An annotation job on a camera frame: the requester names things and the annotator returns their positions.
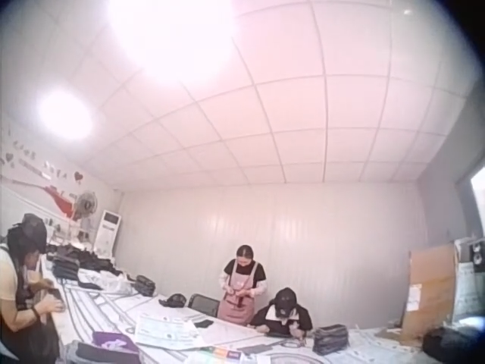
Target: cardboard box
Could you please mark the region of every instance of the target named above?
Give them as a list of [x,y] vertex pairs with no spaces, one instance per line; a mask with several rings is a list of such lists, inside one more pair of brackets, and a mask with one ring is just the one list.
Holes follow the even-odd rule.
[[399,342],[420,346],[431,328],[452,318],[457,254],[453,244],[411,252],[409,292]]

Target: white air conditioner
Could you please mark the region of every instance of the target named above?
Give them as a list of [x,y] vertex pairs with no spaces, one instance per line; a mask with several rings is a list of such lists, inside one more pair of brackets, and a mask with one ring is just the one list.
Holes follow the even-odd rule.
[[113,258],[113,246],[120,223],[121,216],[106,210],[103,211],[93,246],[93,250],[99,258]]

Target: black cap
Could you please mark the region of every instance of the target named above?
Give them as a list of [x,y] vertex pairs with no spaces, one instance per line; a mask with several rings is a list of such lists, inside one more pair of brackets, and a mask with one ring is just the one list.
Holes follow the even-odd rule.
[[185,306],[187,298],[181,293],[172,294],[167,300],[158,300],[163,307],[171,307],[172,309],[181,309]]
[[296,293],[291,288],[283,288],[273,300],[274,308],[276,309],[276,316],[282,319],[287,319],[291,315],[293,309],[296,308]]
[[47,245],[47,229],[44,221],[37,215],[25,214],[20,226],[25,237],[32,240],[40,253],[44,254]]

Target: heart decoration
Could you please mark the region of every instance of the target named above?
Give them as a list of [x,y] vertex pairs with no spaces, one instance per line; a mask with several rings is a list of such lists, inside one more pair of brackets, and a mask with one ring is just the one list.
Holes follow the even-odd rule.
[[77,183],[79,183],[79,182],[80,182],[80,181],[81,181],[83,178],[84,178],[84,176],[83,176],[81,173],[79,173],[78,171],[76,171],[76,172],[74,173],[74,180],[75,180]]

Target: table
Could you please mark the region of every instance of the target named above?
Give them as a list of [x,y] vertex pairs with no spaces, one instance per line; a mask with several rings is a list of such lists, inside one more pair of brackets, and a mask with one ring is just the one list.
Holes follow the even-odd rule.
[[[214,324],[200,329],[208,345],[228,350],[258,351],[261,355],[269,356],[273,364],[435,363],[411,347],[402,347],[395,341],[375,337],[374,334],[380,329],[352,329],[349,331],[349,349],[322,357],[312,352],[311,339],[302,346],[297,340],[265,337],[253,329],[208,317],[192,309],[163,307],[158,303],[159,299],[165,299],[163,296],[103,293],[82,289],[75,282],[60,284],[54,278],[50,262],[45,257],[42,257],[42,273],[45,278],[55,282],[66,303],[65,312],[52,314],[63,345],[73,340],[91,343],[94,331],[120,332],[133,340],[136,320],[141,313],[146,312],[152,315],[186,317],[194,322],[210,319]],[[145,364],[181,364],[189,355],[186,351],[142,346],[139,348]]]

